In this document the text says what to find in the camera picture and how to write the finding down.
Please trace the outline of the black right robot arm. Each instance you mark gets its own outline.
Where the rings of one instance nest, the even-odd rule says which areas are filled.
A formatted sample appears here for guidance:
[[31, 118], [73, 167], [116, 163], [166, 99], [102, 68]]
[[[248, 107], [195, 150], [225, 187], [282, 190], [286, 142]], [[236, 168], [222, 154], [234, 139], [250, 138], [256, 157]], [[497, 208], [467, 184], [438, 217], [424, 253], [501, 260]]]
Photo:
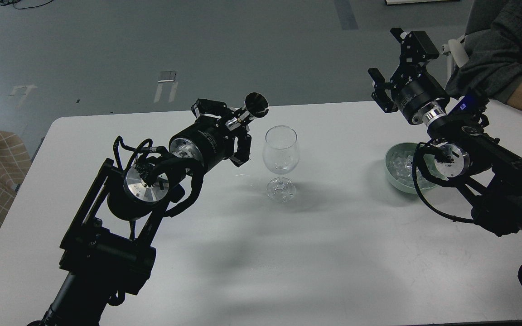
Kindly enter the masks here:
[[[410, 125], [424, 125], [427, 142], [416, 144], [412, 161], [415, 192], [423, 204], [450, 221], [478, 225], [496, 236], [522, 232], [522, 157], [485, 132], [488, 100], [470, 90], [447, 111], [444, 88], [427, 71], [439, 51], [425, 31], [390, 30], [400, 45], [398, 65], [386, 80], [372, 67], [372, 99], [384, 113], [400, 112]], [[436, 209], [422, 194], [418, 176], [455, 188], [470, 204], [470, 218]]]

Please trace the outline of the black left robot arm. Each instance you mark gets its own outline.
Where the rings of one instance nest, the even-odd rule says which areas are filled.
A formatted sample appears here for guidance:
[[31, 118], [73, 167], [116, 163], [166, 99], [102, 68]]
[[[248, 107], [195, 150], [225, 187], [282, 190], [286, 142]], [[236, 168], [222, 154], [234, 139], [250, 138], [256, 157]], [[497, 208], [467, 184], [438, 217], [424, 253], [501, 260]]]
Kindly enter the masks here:
[[151, 244], [161, 221], [197, 201], [205, 174], [218, 163], [249, 160], [249, 124], [265, 117], [269, 104], [250, 93], [238, 109], [197, 99], [191, 111], [194, 122], [166, 146], [114, 140], [114, 159], [100, 167], [60, 243], [67, 276], [33, 326], [97, 326], [106, 307], [137, 295], [153, 270]]

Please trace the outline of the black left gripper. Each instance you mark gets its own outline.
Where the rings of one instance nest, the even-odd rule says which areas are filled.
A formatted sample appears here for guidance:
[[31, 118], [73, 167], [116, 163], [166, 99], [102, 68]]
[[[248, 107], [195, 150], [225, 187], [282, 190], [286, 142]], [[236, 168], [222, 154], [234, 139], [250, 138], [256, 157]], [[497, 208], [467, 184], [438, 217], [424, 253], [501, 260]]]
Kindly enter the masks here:
[[234, 152], [234, 136], [221, 127], [221, 123], [236, 118], [235, 111], [226, 103], [197, 99], [191, 111], [195, 122], [170, 139], [169, 151], [172, 154], [199, 161], [206, 173], [228, 158], [236, 167], [249, 161], [252, 136], [248, 130], [243, 129], [236, 134], [237, 149]]

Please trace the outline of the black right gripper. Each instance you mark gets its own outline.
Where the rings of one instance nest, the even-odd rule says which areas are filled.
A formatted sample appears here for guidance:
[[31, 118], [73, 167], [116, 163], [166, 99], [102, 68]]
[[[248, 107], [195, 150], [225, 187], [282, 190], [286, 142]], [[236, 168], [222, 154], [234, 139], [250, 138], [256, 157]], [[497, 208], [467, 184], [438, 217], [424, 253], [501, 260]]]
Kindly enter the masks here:
[[390, 33], [401, 47], [398, 67], [390, 82], [378, 68], [368, 69], [374, 87], [371, 97], [384, 113], [400, 110], [409, 124], [422, 124], [420, 110], [425, 105], [436, 102], [444, 108], [450, 101], [444, 88], [426, 68], [430, 61], [439, 58], [440, 53], [425, 31], [391, 28]]

